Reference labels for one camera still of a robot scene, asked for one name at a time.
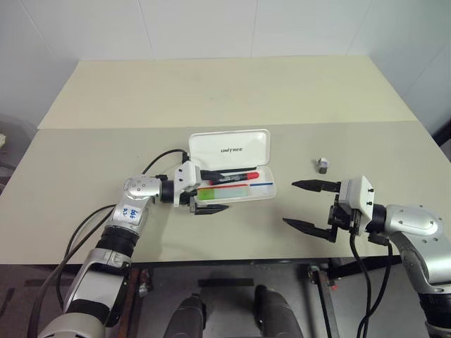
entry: floor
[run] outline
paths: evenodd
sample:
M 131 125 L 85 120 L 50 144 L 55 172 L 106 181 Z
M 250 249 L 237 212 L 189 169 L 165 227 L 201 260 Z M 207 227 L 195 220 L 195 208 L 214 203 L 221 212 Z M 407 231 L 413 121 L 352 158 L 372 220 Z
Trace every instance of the floor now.
M 48 275 L 43 268 L 0 265 L 0 337 L 22 338 L 33 299 Z M 379 288 L 382 270 L 371 272 L 373 288 Z M 199 280 L 227 279 L 243 286 L 199 287 Z M 72 277 L 63 278 L 63 292 Z M 142 300 L 137 336 L 162 337 L 173 311 L 191 295 L 200 293 L 207 306 L 205 338 L 258 337 L 252 304 L 254 288 L 264 284 L 280 292 L 292 306 L 304 336 L 326 337 L 316 285 L 309 283 L 305 265 L 213 265 L 161 267 L 153 271 L 154 290 Z M 331 291 L 340 336 L 355 337 L 364 312 L 365 287 L 361 275 L 338 280 Z M 54 289 L 50 289 L 41 315 L 41 327 L 60 314 Z M 368 337 L 427 337 L 424 314 L 401 265 L 393 268 L 388 289 L 371 318 Z

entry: blue line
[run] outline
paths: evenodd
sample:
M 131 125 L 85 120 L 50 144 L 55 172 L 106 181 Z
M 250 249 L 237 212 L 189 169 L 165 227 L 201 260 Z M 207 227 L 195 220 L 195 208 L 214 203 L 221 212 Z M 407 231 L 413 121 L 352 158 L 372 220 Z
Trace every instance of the blue line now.
M 273 185 L 273 182 L 268 182 L 268 183 L 253 183 L 253 184 L 249 184 L 250 187 L 255 187 L 257 185 Z

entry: table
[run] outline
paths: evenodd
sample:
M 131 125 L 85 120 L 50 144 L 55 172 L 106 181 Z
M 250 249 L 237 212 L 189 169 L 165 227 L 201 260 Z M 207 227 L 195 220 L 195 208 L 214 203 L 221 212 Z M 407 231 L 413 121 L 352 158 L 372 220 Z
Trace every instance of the table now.
M 208 94 L 201 93 L 214 88 L 219 94 L 224 89 L 225 78 L 218 76 L 221 62 L 224 73 L 235 68 L 236 73 L 241 71 L 239 83 L 243 85 L 230 85 L 228 98 L 211 104 Z M 262 75 L 256 69 L 266 69 L 266 62 L 270 74 L 285 69 L 284 76 L 260 82 Z M 196 87 L 195 75 L 204 79 L 209 74 L 202 70 L 203 63 L 209 71 L 214 64 L 216 73 L 208 86 L 200 81 Z M 87 214 L 117 202 L 127 177 L 140 173 L 167 149 L 186 148 L 194 132 L 269 130 L 269 166 L 276 197 L 232 204 L 208 216 L 189 214 L 183 207 L 155 206 L 136 247 L 136 262 L 351 256 L 346 232 L 340 232 L 337 243 L 331 244 L 308 237 L 281 220 L 285 216 L 326 226 L 333 194 L 315 194 L 290 185 L 301 179 L 338 181 L 363 174 L 376 188 L 376 203 L 423 204 L 451 224 L 450 163 L 368 58 L 161 61 L 161 65 L 163 74 L 148 78 L 145 74 L 158 69 L 154 61 L 79 63 L 0 196 L 0 263 L 58 263 L 70 234 Z M 294 82 L 293 71 L 309 76 Z M 171 92 L 154 83 L 166 73 L 172 74 L 168 80 L 173 83 Z M 187 88 L 197 96 L 185 96 Z M 251 101 L 237 99 L 246 96 L 245 90 L 249 97 L 255 95 Z M 264 104 L 257 104 L 257 96 Z M 180 114 L 180 102 L 191 99 L 194 108 L 186 106 L 189 113 Z M 284 104 L 274 113 L 279 99 Z M 160 113 L 166 104 L 170 109 Z M 129 114 L 123 117 L 120 112 L 127 106 Z M 238 121 L 218 118 L 229 108 L 237 109 L 230 113 L 240 117 Z M 248 115 L 242 114 L 246 108 Z M 330 160 L 326 175 L 314 170 L 313 160 L 320 156 Z M 172 175 L 179 161 L 178 155 L 169 156 L 151 173 Z M 84 261 L 100 231 L 72 263 Z M 446 233 L 450 236 L 449 227 Z M 363 237 L 358 238 L 357 249 L 362 256 L 385 254 L 384 248 Z

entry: red marker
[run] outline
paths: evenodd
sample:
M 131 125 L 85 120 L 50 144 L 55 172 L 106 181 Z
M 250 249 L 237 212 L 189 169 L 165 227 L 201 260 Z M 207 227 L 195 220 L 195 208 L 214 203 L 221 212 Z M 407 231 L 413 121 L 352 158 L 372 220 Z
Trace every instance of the red marker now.
M 231 176 L 224 176 L 216 181 L 210 181 L 211 185 L 231 183 L 231 182 L 239 182 L 239 181 L 247 181 L 253 180 L 254 178 L 259 178 L 260 174 L 257 171 L 247 174 L 236 174 Z

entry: black cable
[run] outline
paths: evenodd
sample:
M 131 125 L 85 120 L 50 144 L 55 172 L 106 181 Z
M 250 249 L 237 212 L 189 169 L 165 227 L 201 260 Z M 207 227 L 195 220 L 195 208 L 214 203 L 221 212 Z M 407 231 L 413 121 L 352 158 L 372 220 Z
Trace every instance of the black cable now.
M 392 266 L 392 261 L 393 261 L 393 248 L 392 248 L 392 244 L 388 243 L 387 244 L 388 247 L 388 255 L 387 255 L 387 265 L 385 266 L 385 274 L 383 276 L 383 280 L 382 280 L 382 284 L 381 284 L 381 289 L 379 290 L 379 294 L 378 294 L 378 298 L 376 299 L 376 301 L 374 302 L 373 306 L 371 307 L 371 310 L 369 311 L 368 314 L 366 314 L 362 320 L 360 321 L 359 324 L 359 329 L 357 330 L 357 336 L 360 337 L 360 333 L 362 332 L 362 328 L 364 326 L 364 323 L 369 320 L 369 318 L 373 315 L 374 312 L 376 312 L 376 309 L 378 308 L 379 304 L 382 301 L 383 298 L 383 294 L 385 292 L 385 289 L 387 288 L 387 283 L 388 283 L 388 278 L 390 277 L 390 270 L 391 270 L 391 266 Z
M 72 236 L 69 239 L 69 243 L 66 247 L 66 252 L 64 253 L 64 258 L 69 254 L 70 248 L 72 247 L 73 241 L 75 239 L 75 236 L 77 236 L 77 233 L 82 229 L 83 225 L 85 225 L 85 223 L 90 220 L 92 217 L 94 217 L 97 213 L 99 213 L 100 211 L 103 211 L 105 209 L 108 208 L 113 208 L 114 206 L 116 206 L 115 204 L 110 204 L 109 206 L 102 206 L 101 208 L 98 208 L 96 211 L 94 211 L 93 213 L 91 213 L 89 216 L 87 216 L 75 229 L 75 231 L 72 233 Z M 56 276 L 56 296 L 58 297 L 58 302 L 59 302 L 59 306 L 61 307 L 61 310 L 63 310 L 63 306 L 64 306 L 64 300 L 63 300 L 63 296 L 61 295 L 61 276 L 63 274 L 63 270 L 61 269 L 61 271 L 59 272 L 59 274 Z
M 152 167 L 155 164 L 155 162 L 157 162 L 163 156 L 166 156 L 166 155 L 171 154 L 171 153 L 178 153 L 178 152 L 184 153 L 184 154 L 187 153 L 183 149 L 172 149 L 172 150 L 165 151 L 161 155 L 158 155 L 151 163 L 149 163 L 149 165 L 142 171 L 141 175 L 144 175 L 145 173 L 147 173 L 147 171 L 149 171 L 150 167 Z
M 36 338 L 37 329 L 39 324 L 39 313 L 41 311 L 42 301 L 44 300 L 45 292 L 49 287 L 51 281 L 59 274 L 66 263 L 72 258 L 72 256 L 78 251 L 78 249 L 94 234 L 97 229 L 110 217 L 112 211 L 109 211 L 96 225 L 93 227 L 82 240 L 66 255 L 66 257 L 59 263 L 59 265 L 53 270 L 50 275 L 45 279 L 44 284 L 40 287 L 35 302 L 33 303 L 33 309 L 30 316 L 30 321 L 28 323 L 28 333 L 27 338 Z
M 365 317 L 366 320 L 364 321 L 364 338 L 366 338 L 366 333 L 368 332 L 368 322 L 369 322 L 369 311 L 371 310 L 371 280 L 369 279 L 368 270 L 366 269 L 363 260 L 360 258 L 359 254 L 357 253 L 357 250 L 355 248 L 355 233 L 352 233 L 350 235 L 350 247 L 352 251 L 352 255 L 354 255 L 355 260 L 357 261 L 357 264 L 359 264 L 360 270 L 362 270 L 365 280 L 366 280 L 366 311 L 365 311 Z

